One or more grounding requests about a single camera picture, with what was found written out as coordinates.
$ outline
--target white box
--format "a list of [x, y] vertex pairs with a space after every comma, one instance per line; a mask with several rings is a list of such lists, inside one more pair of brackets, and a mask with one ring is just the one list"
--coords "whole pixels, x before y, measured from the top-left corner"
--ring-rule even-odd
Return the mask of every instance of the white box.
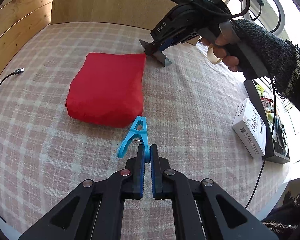
[[265, 155], [266, 126], [249, 98], [239, 104], [232, 128], [242, 140], [252, 158], [261, 158]]

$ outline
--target hand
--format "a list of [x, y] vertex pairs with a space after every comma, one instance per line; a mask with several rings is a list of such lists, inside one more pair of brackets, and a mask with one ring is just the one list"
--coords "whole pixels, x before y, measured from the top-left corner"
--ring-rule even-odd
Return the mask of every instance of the hand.
[[[201, 43], [205, 46], [209, 46], [211, 43], [205, 39], [201, 39]], [[224, 46], [228, 44], [229, 41], [222, 35], [220, 34], [219, 37], [216, 39], [215, 44], [219, 46]], [[227, 56], [226, 50], [223, 48], [218, 48], [214, 47], [213, 48], [213, 54], [218, 57], [218, 58], [223, 58], [222, 62], [228, 67], [230, 71], [236, 72], [238, 71], [238, 64], [239, 64], [239, 59], [235, 56]]]

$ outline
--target red cloth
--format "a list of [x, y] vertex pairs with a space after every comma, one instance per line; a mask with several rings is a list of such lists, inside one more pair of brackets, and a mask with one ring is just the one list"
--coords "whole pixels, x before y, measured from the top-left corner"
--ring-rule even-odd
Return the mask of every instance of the red cloth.
[[89, 123], [125, 127], [143, 111], [146, 55], [89, 53], [70, 84], [69, 116]]

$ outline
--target plastic clip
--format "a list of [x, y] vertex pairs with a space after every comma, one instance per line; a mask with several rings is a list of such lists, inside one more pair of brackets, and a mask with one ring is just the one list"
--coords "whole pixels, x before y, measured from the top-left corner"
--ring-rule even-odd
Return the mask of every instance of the plastic clip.
[[[142, 126], [142, 130], [137, 130], [138, 125]], [[143, 116], [137, 116], [134, 120], [130, 131], [128, 132], [126, 138], [120, 144], [120, 147], [117, 152], [118, 158], [123, 158], [127, 152], [129, 144], [133, 139], [139, 138], [142, 141], [142, 144], [145, 146], [145, 162], [150, 162], [150, 148], [148, 143], [148, 134], [147, 134], [147, 123], [146, 118]]]

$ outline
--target wooden wall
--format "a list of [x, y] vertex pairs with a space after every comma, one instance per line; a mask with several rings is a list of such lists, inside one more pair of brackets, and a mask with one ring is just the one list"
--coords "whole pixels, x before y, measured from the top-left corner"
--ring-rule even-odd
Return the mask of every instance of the wooden wall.
[[152, 30], [173, 6], [170, 0], [53, 0], [51, 24], [107, 22]]
[[0, 5], [0, 74], [13, 56], [50, 23], [52, 0], [4, 0]]

